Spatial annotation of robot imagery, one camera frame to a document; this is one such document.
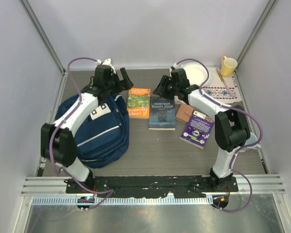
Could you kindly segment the orange treehouse storey book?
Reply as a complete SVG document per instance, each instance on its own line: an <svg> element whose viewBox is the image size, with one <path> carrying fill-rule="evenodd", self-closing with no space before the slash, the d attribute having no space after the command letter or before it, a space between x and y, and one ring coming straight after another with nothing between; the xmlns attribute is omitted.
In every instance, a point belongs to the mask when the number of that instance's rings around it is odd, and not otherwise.
<svg viewBox="0 0 291 233"><path fill-rule="evenodd" d="M129 118L148 119L151 89L132 88L128 92L127 111Z"/></svg>

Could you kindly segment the navy blue student backpack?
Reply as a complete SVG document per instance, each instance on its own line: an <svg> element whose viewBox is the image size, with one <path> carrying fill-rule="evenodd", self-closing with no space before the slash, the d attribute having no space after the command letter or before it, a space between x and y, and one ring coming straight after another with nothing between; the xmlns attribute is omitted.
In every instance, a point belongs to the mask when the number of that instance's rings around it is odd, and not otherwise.
<svg viewBox="0 0 291 233"><path fill-rule="evenodd" d="M122 95L110 94L84 119L74 140L78 159L102 168L118 160L129 147L129 113Z"/></svg>

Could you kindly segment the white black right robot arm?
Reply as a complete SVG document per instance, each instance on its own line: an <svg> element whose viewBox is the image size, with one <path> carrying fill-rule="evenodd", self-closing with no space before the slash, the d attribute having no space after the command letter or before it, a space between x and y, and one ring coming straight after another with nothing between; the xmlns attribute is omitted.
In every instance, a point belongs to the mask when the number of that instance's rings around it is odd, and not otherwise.
<svg viewBox="0 0 291 233"><path fill-rule="evenodd" d="M243 108L224 105L208 95L200 86L190 85L182 68L172 70L171 76L162 76L153 94L166 99L177 96L214 120L215 141L219 150L216 162L210 169L209 185L213 191L222 191L231 181L238 149L250 138Z"/></svg>

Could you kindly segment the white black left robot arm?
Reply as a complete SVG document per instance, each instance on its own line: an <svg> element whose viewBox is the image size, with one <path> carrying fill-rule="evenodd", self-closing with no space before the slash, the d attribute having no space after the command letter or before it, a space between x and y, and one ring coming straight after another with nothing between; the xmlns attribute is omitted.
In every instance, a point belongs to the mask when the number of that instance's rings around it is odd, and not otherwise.
<svg viewBox="0 0 291 233"><path fill-rule="evenodd" d="M98 65L81 93L65 100L56 120L41 128L41 155L62 166L84 194L93 190L92 168L118 160L129 147L129 114L120 92L133 82L110 65Z"/></svg>

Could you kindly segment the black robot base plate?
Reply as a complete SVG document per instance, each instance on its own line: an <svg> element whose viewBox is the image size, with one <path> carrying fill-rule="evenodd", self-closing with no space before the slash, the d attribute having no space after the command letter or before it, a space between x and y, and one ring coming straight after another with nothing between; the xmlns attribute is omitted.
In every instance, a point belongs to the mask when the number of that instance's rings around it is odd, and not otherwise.
<svg viewBox="0 0 291 233"><path fill-rule="evenodd" d="M226 184L216 185L209 176L96 176L81 183L85 188L98 192L98 197L112 198L165 198L169 193L179 198L199 198L206 193L238 192L235 177Z"/></svg>

